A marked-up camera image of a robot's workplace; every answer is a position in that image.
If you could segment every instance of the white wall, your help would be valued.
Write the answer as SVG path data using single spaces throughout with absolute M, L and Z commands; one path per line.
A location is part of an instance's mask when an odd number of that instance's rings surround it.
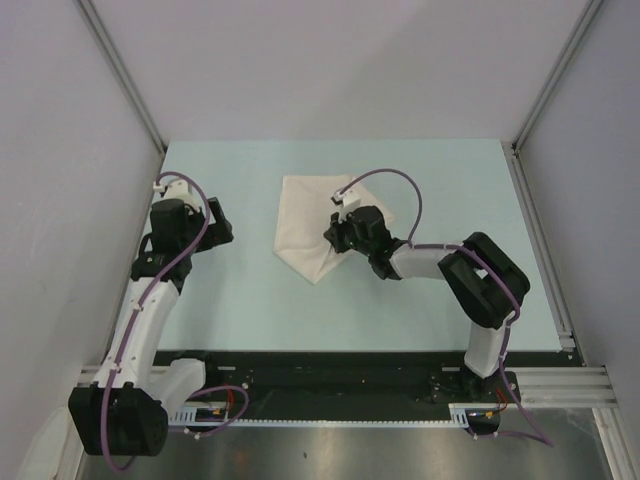
M 159 158 L 70 0 L 0 7 L 0 478 L 100 355 Z
M 511 140 L 586 0 L 95 0 L 164 140 Z
M 523 152 L 578 341 L 640 445 L 640 2 L 606 5 Z

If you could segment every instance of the beige cloth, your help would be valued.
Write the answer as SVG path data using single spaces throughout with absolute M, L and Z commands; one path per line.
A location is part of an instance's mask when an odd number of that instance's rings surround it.
M 274 250 L 276 255 L 314 285 L 354 253 L 335 253 L 323 237 L 329 228 L 331 214 L 338 211 L 331 196 L 353 178 L 349 175 L 287 175 L 282 179 Z M 361 206 L 375 205 L 384 215 L 387 225 L 393 221 L 391 212 L 362 184 L 355 185 L 353 190 L 360 195 Z

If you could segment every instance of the white table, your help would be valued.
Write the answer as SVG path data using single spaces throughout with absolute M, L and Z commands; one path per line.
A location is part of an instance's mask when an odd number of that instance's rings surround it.
M 420 242 L 484 231 L 531 281 L 511 350 L 560 343 L 525 223 L 497 140 L 173 142 L 163 169 L 217 196 L 235 240 L 193 257 L 161 349 L 272 351 L 464 350 L 470 320 L 445 282 L 382 281 L 353 255 L 313 286 L 273 253 L 283 175 L 359 174 L 395 167 L 424 197 Z M 395 214 L 406 238 L 416 198 L 400 177 L 366 187 Z

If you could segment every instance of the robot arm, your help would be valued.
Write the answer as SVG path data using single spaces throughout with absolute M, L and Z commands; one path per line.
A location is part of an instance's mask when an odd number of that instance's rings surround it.
M 325 238 L 337 253 L 356 250 L 369 259 L 381 279 L 432 278 L 446 281 L 471 319 L 465 366 L 480 380 L 498 368 L 505 322 L 514 314 L 511 301 L 481 267 L 465 253 L 442 248 L 421 249 L 391 236 L 375 206 L 360 206 L 353 191 L 336 194 L 339 211 L 331 216 Z M 462 246 L 474 252 L 496 272 L 521 305 L 530 289 L 525 274 L 484 233 L 476 232 Z
M 187 255 L 152 287 L 144 304 L 140 299 L 154 278 L 180 255 L 202 230 L 205 217 L 184 180 L 174 180 L 163 197 L 151 206 L 151 233 L 142 239 L 131 268 L 129 302 L 116 327 L 107 357 L 88 387 L 77 387 L 69 398 L 69 410 L 85 451 L 101 455 L 100 408 L 109 376 L 115 378 L 109 396 L 108 442 L 113 455 L 160 453 L 168 433 L 168 419 L 205 383 L 204 363 L 195 359 L 174 361 L 156 382 L 150 382 L 153 359 L 169 314 L 191 271 Z M 233 240 L 232 227 L 216 198 L 208 200 L 215 223 L 207 226 L 193 253 Z M 129 319 L 137 311 L 127 332 Z M 119 365 L 116 354 L 125 344 Z

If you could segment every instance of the shiny floor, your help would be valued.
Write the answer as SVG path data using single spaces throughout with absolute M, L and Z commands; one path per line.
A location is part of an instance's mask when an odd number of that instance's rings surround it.
M 195 441 L 171 436 L 159 457 L 138 459 L 123 477 L 100 457 L 78 479 L 377 480 L 612 478 L 590 410 L 538 410 L 555 448 L 528 440 L 473 441 L 448 429 L 232 428 Z M 505 428 L 526 428 L 517 412 Z

